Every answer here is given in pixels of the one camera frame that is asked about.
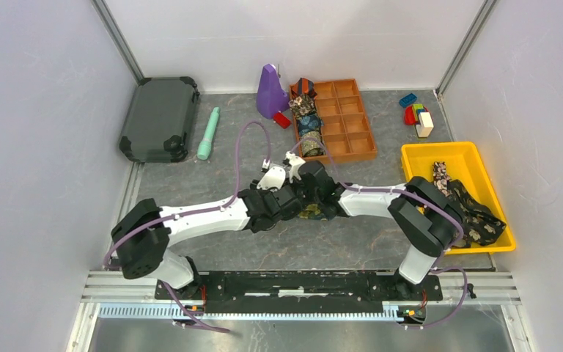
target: yellow plastic bin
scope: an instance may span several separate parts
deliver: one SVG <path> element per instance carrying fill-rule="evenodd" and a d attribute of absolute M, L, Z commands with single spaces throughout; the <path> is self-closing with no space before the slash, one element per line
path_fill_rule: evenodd
<path fill-rule="evenodd" d="M 402 146 L 402 169 L 409 181 L 413 176 L 422 176 L 433 181 L 433 163 L 445 161 L 446 170 L 452 179 L 463 182 L 471 196 L 491 209 L 493 215 L 506 222 L 505 231 L 489 246 L 473 243 L 471 248 L 452 248 L 448 254 L 495 253 L 514 251 L 517 244 L 512 237 L 508 219 L 499 206 L 497 196 L 482 163 L 478 149 L 472 142 L 447 142 L 427 144 L 405 144 Z"/>

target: cable clip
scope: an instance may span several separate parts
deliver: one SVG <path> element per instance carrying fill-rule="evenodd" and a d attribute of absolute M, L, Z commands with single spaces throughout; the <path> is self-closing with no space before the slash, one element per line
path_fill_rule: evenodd
<path fill-rule="evenodd" d="M 262 161 L 262 172 L 267 172 L 270 167 L 271 167 L 271 161 L 264 159 Z"/>

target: white wall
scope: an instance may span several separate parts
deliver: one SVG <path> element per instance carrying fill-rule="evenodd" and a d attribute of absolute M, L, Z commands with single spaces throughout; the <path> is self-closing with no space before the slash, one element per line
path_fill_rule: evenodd
<path fill-rule="evenodd" d="M 500 1 L 445 92 L 518 242 L 514 274 L 540 351 L 563 351 L 563 2 Z"/>
<path fill-rule="evenodd" d="M 434 88 L 482 0 L 106 0 L 144 74 L 193 76 L 206 92 L 282 79 L 356 78 L 361 88 Z"/>
<path fill-rule="evenodd" d="M 134 87 L 90 1 L 0 0 L 0 352 L 65 349 L 123 190 Z"/>

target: red block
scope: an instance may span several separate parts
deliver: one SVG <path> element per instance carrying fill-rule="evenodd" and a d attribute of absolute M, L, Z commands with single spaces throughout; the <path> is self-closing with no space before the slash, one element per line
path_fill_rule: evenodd
<path fill-rule="evenodd" d="M 413 114 L 413 105 L 405 109 L 405 125 L 415 125 L 416 117 Z"/>
<path fill-rule="evenodd" d="M 281 112 L 273 115 L 273 120 L 277 122 L 277 125 L 280 125 L 282 128 L 287 128 L 290 126 L 290 120 L 287 119 Z"/>

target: white block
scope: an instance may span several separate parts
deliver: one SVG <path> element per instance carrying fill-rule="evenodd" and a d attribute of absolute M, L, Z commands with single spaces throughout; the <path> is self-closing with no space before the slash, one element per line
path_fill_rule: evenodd
<path fill-rule="evenodd" d="M 433 131 L 433 119 L 429 112 L 420 112 L 418 115 L 419 124 L 416 125 L 416 131 L 419 138 L 426 138 Z"/>

